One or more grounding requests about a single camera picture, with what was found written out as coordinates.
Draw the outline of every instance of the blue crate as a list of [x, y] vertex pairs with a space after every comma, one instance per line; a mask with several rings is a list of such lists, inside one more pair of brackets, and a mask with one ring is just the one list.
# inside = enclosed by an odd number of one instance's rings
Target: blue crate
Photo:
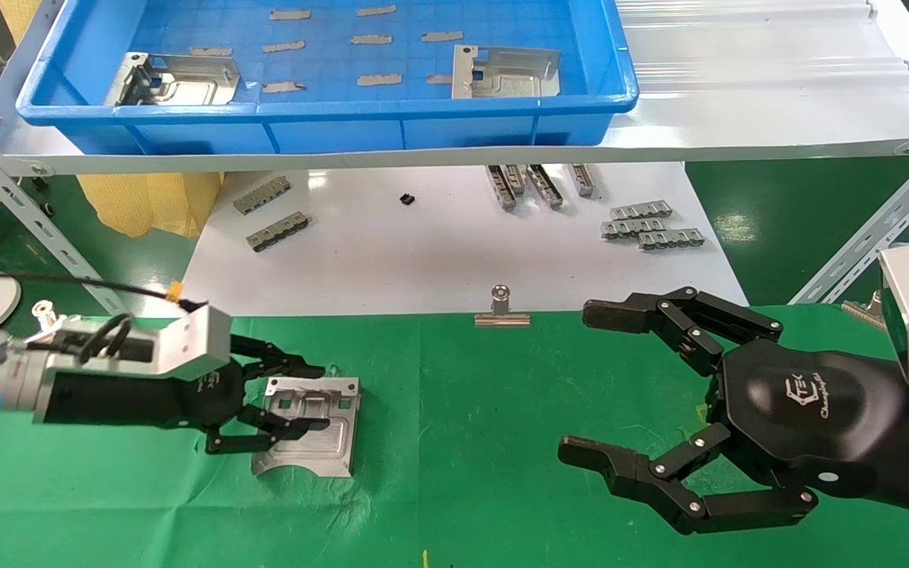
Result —
[[[388, 6], [384, 15], [357, 8]], [[310, 9], [302, 21], [272, 10]], [[458, 42], [422, 43], [461, 30]], [[390, 35], [393, 43], [350, 43]], [[302, 50], [262, 46], [303, 39]], [[456, 43], [559, 50], [555, 97], [451, 99]], [[103, 106], [126, 51], [231, 47], [241, 83], [230, 104]], [[357, 77], [402, 74], [398, 85]], [[307, 89], [264, 93], [295, 80]], [[69, 0], [21, 90], [30, 125], [58, 127], [86, 154], [314, 154], [476, 145], [588, 145], [638, 101], [613, 0]]]

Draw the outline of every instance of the white shelf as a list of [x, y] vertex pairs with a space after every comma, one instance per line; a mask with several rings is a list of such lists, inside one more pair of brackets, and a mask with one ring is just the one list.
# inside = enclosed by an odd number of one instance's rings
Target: white shelf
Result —
[[58, 130], [16, 116], [53, 1], [41, 4], [1, 80], [0, 164], [10, 175], [909, 154], [901, 0], [617, 0], [642, 96], [592, 148], [165, 157], [82, 155]]

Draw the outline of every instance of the robotic hand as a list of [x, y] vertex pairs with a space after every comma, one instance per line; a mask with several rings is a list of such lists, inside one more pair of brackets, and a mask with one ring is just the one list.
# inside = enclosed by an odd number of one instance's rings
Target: robotic hand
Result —
[[[784, 348], [779, 321], [693, 288], [589, 301], [588, 327], [653, 332], [711, 377], [709, 425], [656, 459], [568, 435], [559, 460], [599, 472], [611, 494], [649, 504], [684, 535], [796, 525], [818, 503], [813, 489], [909, 508], [909, 247], [881, 263], [900, 362]], [[739, 346], [725, 353], [708, 331]], [[701, 497], [685, 488], [721, 455], [768, 489]]]
[[[241, 366], [232, 353], [257, 361]], [[209, 454], [263, 452], [328, 426], [243, 402], [246, 382], [277, 375], [320, 378], [324, 367], [231, 334], [230, 317], [208, 305], [159, 331], [133, 330], [128, 316], [61, 319], [25, 340], [0, 331], [0, 410], [32, 411], [44, 424], [195, 428]], [[234, 418], [258, 432], [221, 435]]]

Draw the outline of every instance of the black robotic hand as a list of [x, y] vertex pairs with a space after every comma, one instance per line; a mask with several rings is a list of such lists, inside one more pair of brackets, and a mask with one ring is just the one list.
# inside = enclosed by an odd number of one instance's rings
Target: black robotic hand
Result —
[[[693, 288], [589, 301], [584, 323], [654, 332], [711, 377], [710, 425], [657, 460], [560, 441], [559, 460], [599, 472], [613, 495], [649, 504], [684, 535], [796, 525], [818, 503], [812, 489], [909, 508], [909, 387], [897, 362], [783, 348], [779, 321]], [[707, 331], [739, 346], [724, 353]], [[700, 497], [683, 486], [719, 455], [769, 489]]]
[[[245, 384], [250, 380], [275, 375], [317, 379], [324, 376], [324, 367], [283, 353], [270, 342], [241, 335], [231, 335], [230, 352], [257, 361], [241, 366], [231, 360], [191, 381], [58, 373], [43, 421], [195, 428], [205, 432], [209, 454], [264, 452], [280, 439], [300, 439], [313, 429], [328, 427], [328, 420], [323, 418], [286, 420], [243, 402]], [[234, 418], [258, 432], [220, 434], [220, 428]]]

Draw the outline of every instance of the green mat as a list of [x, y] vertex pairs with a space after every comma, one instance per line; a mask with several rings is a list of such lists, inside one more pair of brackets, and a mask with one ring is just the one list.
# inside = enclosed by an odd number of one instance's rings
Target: green mat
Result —
[[[784, 344], [888, 356], [830, 306], [765, 310]], [[909, 566], [909, 511], [820, 497], [792, 529], [679, 536], [556, 460], [562, 435], [657, 455], [702, 428], [707, 382], [652, 335], [541, 313], [241, 319], [365, 389], [353, 479], [207, 456], [195, 432], [32, 425], [0, 414], [0, 566]], [[727, 461], [692, 488], [751, 488]]]

